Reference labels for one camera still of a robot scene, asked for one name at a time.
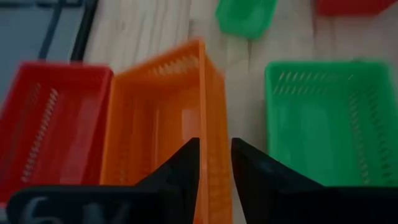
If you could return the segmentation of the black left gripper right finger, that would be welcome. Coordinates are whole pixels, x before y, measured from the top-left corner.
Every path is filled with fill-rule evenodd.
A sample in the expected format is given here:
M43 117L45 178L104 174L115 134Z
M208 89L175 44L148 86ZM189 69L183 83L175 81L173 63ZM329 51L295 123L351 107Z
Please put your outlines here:
M231 140L231 160L247 223L330 223L321 184L241 138Z

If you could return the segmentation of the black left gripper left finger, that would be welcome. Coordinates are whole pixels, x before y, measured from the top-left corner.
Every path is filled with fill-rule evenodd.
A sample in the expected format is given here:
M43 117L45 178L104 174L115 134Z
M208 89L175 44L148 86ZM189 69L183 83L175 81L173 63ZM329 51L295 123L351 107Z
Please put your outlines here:
M200 178L200 139L191 138L134 188L135 223L193 223Z

